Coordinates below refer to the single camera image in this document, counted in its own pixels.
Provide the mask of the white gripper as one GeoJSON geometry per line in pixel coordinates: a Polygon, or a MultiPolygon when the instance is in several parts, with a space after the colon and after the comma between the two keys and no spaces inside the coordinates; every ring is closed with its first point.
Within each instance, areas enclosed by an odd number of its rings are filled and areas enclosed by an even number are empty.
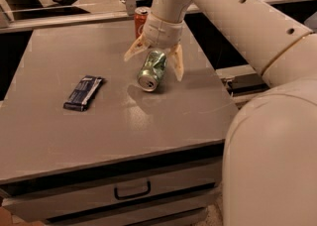
{"type": "Polygon", "coordinates": [[[170,23],[150,14],[144,24],[143,32],[132,43],[124,54],[124,61],[149,48],[170,49],[168,59],[171,61],[174,74],[181,81],[184,74],[182,46],[180,39],[183,23],[170,23]]]}

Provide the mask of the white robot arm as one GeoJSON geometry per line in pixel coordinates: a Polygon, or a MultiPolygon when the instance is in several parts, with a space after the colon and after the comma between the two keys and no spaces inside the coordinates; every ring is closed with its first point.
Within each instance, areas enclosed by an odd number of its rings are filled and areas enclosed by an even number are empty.
{"type": "Polygon", "coordinates": [[[317,226],[317,41],[262,0],[153,0],[126,58],[168,52],[184,73],[180,38],[195,4],[265,84],[234,117],[222,163],[224,226],[317,226]]]}

